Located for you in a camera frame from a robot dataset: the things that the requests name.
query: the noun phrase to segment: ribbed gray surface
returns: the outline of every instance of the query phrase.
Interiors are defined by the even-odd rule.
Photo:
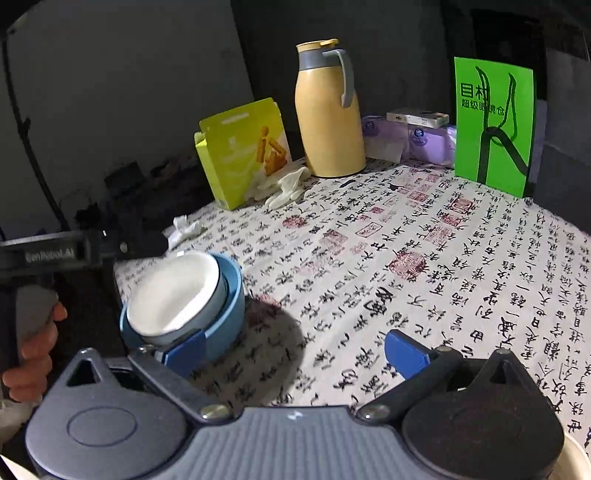
[[[428,480],[398,435],[365,427],[345,407],[247,408],[201,429],[158,480]]]

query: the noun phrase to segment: purple tissue package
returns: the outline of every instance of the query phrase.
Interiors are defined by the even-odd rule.
[[[448,168],[456,159],[456,127],[419,127],[386,120],[383,116],[365,116],[361,120],[366,154],[398,162],[413,158]]]

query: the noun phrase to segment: small white box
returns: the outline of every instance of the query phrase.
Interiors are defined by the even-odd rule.
[[[439,128],[449,123],[446,113],[423,112],[413,108],[399,108],[386,114],[386,120],[420,127]]]

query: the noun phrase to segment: thermos neck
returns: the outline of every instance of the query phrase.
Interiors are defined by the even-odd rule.
[[[300,72],[303,70],[320,69],[322,67],[340,66],[339,58],[337,56],[322,55],[324,52],[334,49],[334,46],[327,46],[299,52]]]

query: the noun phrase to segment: green box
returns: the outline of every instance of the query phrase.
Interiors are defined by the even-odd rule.
[[[523,197],[534,136],[531,69],[455,58],[456,175]]]
[[[257,185],[291,162],[279,107],[272,98],[199,122],[195,147],[216,203],[234,210]]]

